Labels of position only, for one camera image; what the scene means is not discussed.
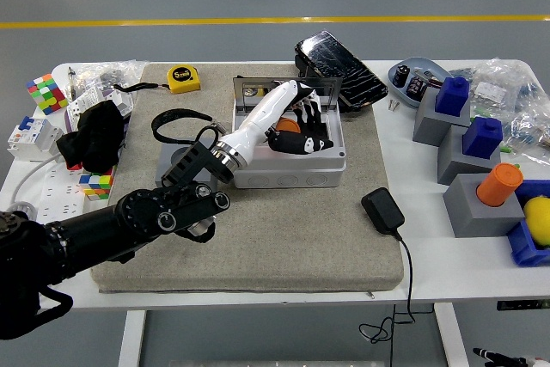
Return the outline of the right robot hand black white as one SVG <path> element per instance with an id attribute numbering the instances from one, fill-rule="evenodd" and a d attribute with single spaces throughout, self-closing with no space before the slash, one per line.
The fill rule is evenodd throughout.
<path id="1" fill-rule="evenodd" d="M 486 349 L 475 347 L 473 353 L 485 359 L 485 366 L 503 366 L 503 367 L 533 367 L 546 366 L 549 362 L 542 358 L 518 357 L 513 358 L 497 352 L 490 352 Z"/>

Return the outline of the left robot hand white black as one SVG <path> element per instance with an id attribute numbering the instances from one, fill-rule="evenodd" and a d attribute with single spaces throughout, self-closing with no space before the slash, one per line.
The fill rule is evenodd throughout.
<path id="1" fill-rule="evenodd" d="M 273 128 L 288 108 L 299 117 L 299 132 Z M 268 142 L 271 150 L 292 155 L 308 155 L 333 147 L 333 141 L 311 130 L 321 125 L 321 101 L 316 90 L 289 80 L 263 97 L 234 132 L 218 139 L 213 155 L 234 172 L 254 158 L 256 145 Z"/>

